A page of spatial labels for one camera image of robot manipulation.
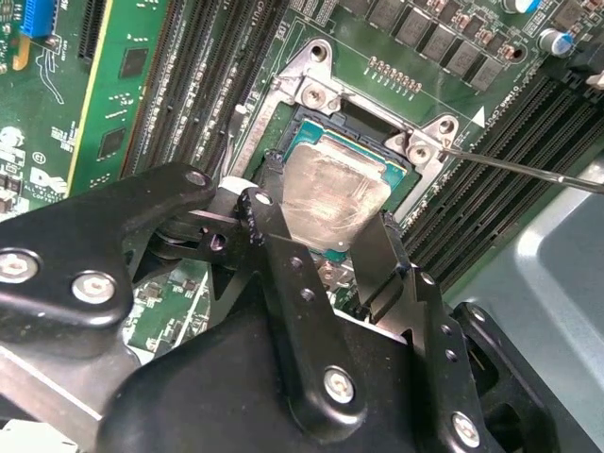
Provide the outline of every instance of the gray metal surface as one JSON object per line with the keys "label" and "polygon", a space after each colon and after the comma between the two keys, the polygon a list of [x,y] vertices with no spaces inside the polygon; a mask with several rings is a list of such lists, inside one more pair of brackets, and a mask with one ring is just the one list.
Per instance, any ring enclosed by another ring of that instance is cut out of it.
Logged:
{"label": "gray metal surface", "polygon": [[[604,182],[602,156],[581,177]],[[564,190],[453,300],[472,301],[604,450],[604,196]]]}
{"label": "gray metal surface", "polygon": [[87,360],[43,355],[35,349],[0,343],[2,395],[84,451],[92,451],[107,402],[139,366],[138,360],[121,338],[105,354]]}

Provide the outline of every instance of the bolt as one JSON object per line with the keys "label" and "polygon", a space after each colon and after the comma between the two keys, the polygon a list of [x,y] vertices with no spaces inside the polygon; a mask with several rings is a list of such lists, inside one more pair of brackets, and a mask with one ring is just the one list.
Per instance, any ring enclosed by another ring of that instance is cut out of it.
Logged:
{"label": "bolt", "polygon": [[338,403],[347,404],[355,395],[355,388],[350,377],[337,368],[329,368],[325,372],[323,383],[329,396]]}
{"label": "bolt", "polygon": [[455,412],[453,417],[453,428],[455,432],[460,436],[461,441],[468,445],[470,448],[476,448],[480,445],[480,436],[478,430],[467,416],[461,412]]}
{"label": "bolt", "polygon": [[113,297],[115,285],[105,274],[90,272],[74,280],[72,293],[82,302],[102,304]]}
{"label": "bolt", "polygon": [[23,283],[38,274],[38,263],[23,252],[0,255],[0,282]]}
{"label": "bolt", "polygon": [[474,317],[476,319],[478,319],[480,322],[484,323],[487,320],[487,318],[484,315],[484,313],[478,307],[475,307],[475,306],[471,305],[469,307],[469,310],[474,315]]}

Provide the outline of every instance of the mounting hole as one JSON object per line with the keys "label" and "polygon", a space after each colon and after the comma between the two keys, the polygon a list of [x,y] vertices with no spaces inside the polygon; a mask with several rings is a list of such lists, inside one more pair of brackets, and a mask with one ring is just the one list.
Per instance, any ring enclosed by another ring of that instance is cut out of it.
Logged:
{"label": "mounting hole", "polygon": [[290,264],[292,265],[295,271],[299,271],[302,269],[302,260],[299,257],[291,257]]}
{"label": "mounting hole", "polygon": [[210,249],[212,252],[220,252],[223,248],[225,248],[226,243],[226,237],[224,237],[222,234],[214,234],[210,241]]}
{"label": "mounting hole", "polygon": [[320,63],[327,58],[327,49],[322,45],[314,45],[310,50],[310,58]]}
{"label": "mounting hole", "polygon": [[256,193],[256,199],[260,201],[263,205],[272,205],[273,200],[266,193],[258,192]]}
{"label": "mounting hole", "polygon": [[455,123],[453,123],[451,120],[443,120],[438,125],[438,131],[441,134],[450,134],[453,132],[453,129],[455,129]]}
{"label": "mounting hole", "polygon": [[457,354],[455,354],[452,350],[447,349],[445,351],[445,355],[446,357],[449,359],[450,362],[452,363],[456,363],[457,362]]}
{"label": "mounting hole", "polygon": [[300,295],[302,296],[302,298],[304,300],[306,300],[307,302],[312,302],[314,300],[314,293],[309,290],[308,288],[304,288],[301,292]]}
{"label": "mounting hole", "polygon": [[206,185],[206,179],[199,172],[189,172],[189,173],[187,173],[187,175],[185,175],[185,177],[187,178],[187,180],[189,182],[192,182],[196,186],[203,187]]}
{"label": "mounting hole", "polygon": [[525,51],[522,49],[515,49],[512,53],[513,61],[520,61],[525,55]]}

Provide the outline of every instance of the black connector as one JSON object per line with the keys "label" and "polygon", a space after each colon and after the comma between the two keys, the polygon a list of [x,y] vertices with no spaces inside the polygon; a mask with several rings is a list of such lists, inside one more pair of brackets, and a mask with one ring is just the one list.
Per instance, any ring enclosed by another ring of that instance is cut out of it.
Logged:
{"label": "black connector", "polygon": [[107,0],[88,0],[86,2],[77,57],[87,66],[91,66],[94,59],[106,3]]}

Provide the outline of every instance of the silver metal plate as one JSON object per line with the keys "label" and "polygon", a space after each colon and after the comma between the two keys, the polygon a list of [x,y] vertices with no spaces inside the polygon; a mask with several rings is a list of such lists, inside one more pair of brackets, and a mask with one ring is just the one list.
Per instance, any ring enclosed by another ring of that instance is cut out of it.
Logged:
{"label": "silver metal plate", "polygon": [[329,138],[298,144],[285,165],[283,214],[292,236],[344,252],[386,202],[386,166]]}

